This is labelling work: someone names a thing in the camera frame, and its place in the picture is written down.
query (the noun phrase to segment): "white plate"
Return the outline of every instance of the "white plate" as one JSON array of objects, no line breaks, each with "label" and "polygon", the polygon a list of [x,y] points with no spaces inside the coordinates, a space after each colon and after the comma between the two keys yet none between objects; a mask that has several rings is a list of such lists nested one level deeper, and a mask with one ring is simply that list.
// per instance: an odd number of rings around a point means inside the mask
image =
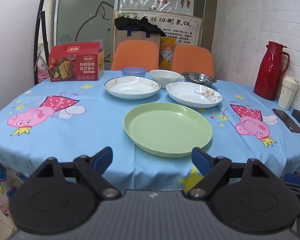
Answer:
[{"label": "white plate", "polygon": [[157,93],[161,86],[149,78],[125,76],[108,80],[105,88],[111,95],[118,98],[143,99]]},{"label": "white plate", "polygon": [[190,82],[175,82],[167,85],[166,90],[177,102],[193,108],[210,108],[219,104],[221,95],[206,86]]}]

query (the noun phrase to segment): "table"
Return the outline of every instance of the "table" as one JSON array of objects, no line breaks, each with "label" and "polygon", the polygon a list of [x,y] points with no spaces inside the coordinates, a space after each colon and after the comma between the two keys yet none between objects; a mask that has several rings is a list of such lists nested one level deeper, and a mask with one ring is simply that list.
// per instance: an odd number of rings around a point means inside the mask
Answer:
[{"label": "table", "polygon": [[[133,144],[123,128],[125,115],[140,104],[176,102],[164,89],[143,100],[115,98],[105,91],[104,83],[118,76],[120,71],[105,71],[94,82],[45,80],[13,100],[0,111],[0,163],[29,176],[50,156],[71,162],[110,146],[114,158],[104,178],[122,192],[189,190],[202,178],[190,156],[168,159],[148,154]],[[258,158],[277,176],[300,170],[300,134],[291,133],[276,119],[272,112],[273,107],[279,108],[276,102],[257,96],[251,86],[232,82],[218,81],[214,89],[222,95],[222,103],[196,109],[213,130],[206,152],[233,162]],[[68,111],[60,108],[60,100],[70,106]],[[47,106],[53,107],[54,101],[59,107],[53,115]],[[46,116],[43,121],[36,118],[39,106]],[[23,122],[18,129],[11,126],[16,124],[14,118]]]}]

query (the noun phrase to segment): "cartoon pig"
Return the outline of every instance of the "cartoon pig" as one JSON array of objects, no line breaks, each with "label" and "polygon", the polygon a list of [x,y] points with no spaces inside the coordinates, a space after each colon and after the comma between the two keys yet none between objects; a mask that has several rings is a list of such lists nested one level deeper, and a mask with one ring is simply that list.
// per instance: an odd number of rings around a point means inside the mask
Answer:
[{"label": "cartoon pig", "polygon": [[52,117],[55,112],[59,111],[58,118],[68,119],[74,114],[83,114],[85,108],[80,105],[75,105],[78,100],[65,98],[63,96],[47,97],[39,107],[31,107],[23,113],[16,114],[10,117],[7,124],[12,127],[17,127],[11,136],[29,134],[30,129],[44,122],[48,117]]},{"label": "cartoon pig", "polygon": [[231,105],[231,107],[240,116],[240,123],[235,125],[235,129],[240,135],[253,135],[261,140],[267,148],[276,143],[270,138],[270,130],[263,122],[271,126],[275,125],[278,122],[277,116],[262,116],[260,110],[247,109],[244,106]]}]

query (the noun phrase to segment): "blue plastic cup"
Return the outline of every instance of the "blue plastic cup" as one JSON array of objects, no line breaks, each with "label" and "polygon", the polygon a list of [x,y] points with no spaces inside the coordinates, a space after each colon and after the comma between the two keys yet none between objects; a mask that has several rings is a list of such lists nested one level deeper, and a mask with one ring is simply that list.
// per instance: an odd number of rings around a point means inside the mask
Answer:
[{"label": "blue plastic cup", "polygon": [[122,76],[145,77],[147,70],[141,67],[126,67],[121,70]]}]

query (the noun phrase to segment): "metal bolt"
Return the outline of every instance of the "metal bolt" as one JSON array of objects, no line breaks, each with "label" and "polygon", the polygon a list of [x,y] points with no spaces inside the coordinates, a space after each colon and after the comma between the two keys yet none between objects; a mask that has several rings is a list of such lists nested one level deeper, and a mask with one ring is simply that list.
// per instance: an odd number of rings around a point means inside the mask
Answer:
[{"label": "metal bolt", "polygon": [[206,194],[206,191],[201,188],[194,188],[190,190],[190,195],[192,197],[203,197]]},{"label": "metal bolt", "polygon": [[106,197],[115,197],[119,194],[119,192],[114,188],[105,189],[102,194]]}]

